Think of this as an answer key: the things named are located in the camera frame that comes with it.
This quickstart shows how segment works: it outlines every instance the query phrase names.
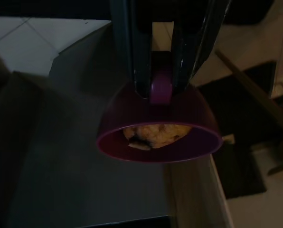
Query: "food in bowl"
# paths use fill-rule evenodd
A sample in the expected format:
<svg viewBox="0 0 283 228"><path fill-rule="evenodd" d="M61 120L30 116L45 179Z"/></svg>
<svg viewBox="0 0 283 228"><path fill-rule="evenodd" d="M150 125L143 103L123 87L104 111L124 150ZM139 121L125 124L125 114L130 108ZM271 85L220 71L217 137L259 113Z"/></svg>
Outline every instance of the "food in bowl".
<svg viewBox="0 0 283 228"><path fill-rule="evenodd" d="M160 148L181 139L192 127L177 124L150 124L123 129L129 146L149 151Z"/></svg>

